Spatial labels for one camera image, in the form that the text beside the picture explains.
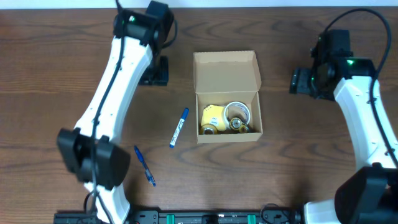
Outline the white masking tape roll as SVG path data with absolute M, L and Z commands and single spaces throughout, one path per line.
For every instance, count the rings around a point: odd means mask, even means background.
M 246 106 L 246 104 L 240 102 L 240 101 L 232 101 L 230 103 L 228 103 L 224 108 L 223 108 L 223 112 L 222 112 L 222 118 L 224 122 L 228 121 L 228 112 L 229 112 L 229 108 L 233 107 L 233 108 L 238 108 L 241 110 L 241 112 L 244 115 L 244 119 L 243 122 L 245 124 L 249 124 L 250 120 L 251 120 L 251 112 L 249 110 L 249 108 Z

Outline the yellow clear tape roll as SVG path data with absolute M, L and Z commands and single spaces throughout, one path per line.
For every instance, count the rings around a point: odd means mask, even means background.
M 218 134 L 217 128 L 212 124 L 205 124 L 200 129 L 201 135 L 215 135 Z

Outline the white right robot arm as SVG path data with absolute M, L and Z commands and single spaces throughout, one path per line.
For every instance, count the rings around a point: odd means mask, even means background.
M 291 94 L 338 103 L 354 149 L 356 172 L 329 200 L 306 203 L 292 223 L 396 223 L 397 138 L 381 100 L 381 65 L 355 57 L 349 31 L 325 27 L 310 51 L 313 65 L 296 68 Z

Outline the cardboard box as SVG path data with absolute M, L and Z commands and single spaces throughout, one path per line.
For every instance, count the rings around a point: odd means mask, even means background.
M 193 81 L 197 112 L 197 143 L 252 142 L 263 134 L 259 89 L 261 74 L 253 50 L 226 52 L 195 52 L 193 54 Z M 215 135 L 201 135 L 203 109 L 208 105 L 226 106 L 240 101 L 249 108 L 251 120 L 248 133 L 239 133 L 229 127 L 229 121 L 244 115 L 238 108 L 229 108 L 227 130 Z

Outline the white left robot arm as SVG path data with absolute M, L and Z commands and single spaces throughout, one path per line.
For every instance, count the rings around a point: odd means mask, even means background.
M 139 85 L 165 86 L 177 30 L 167 4 L 151 1 L 145 12 L 118 6 L 107 66 L 87 109 L 73 129 L 61 129 L 57 147 L 69 172 L 88 190 L 82 212 L 58 212 L 55 223 L 126 223 L 130 204 L 123 182 L 130 153 L 120 146 L 124 120 Z

